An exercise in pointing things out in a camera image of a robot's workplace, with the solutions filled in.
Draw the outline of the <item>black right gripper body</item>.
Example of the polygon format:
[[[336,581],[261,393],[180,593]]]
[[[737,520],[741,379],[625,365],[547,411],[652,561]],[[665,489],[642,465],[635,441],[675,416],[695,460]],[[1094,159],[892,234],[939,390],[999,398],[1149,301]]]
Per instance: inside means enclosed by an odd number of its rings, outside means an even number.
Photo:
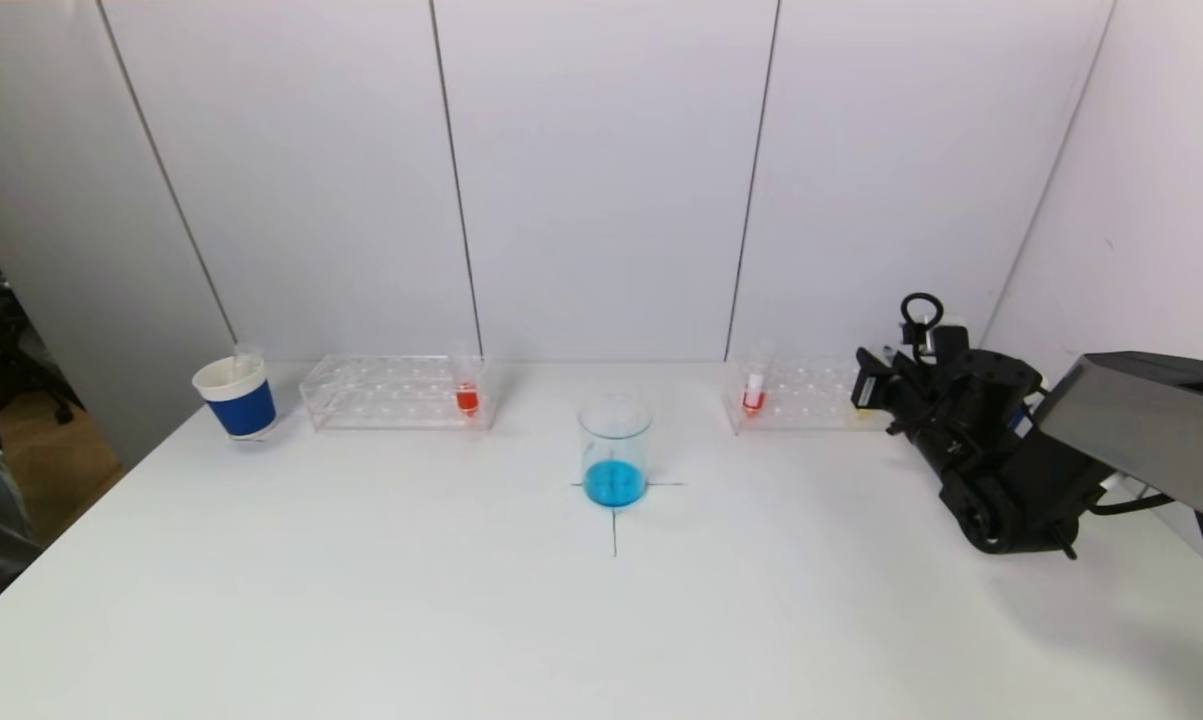
[[[885,432],[915,432],[934,416],[934,388],[925,365],[907,352],[890,351],[885,357],[866,347],[857,349],[857,382],[851,401],[857,410],[881,411],[890,416]]]

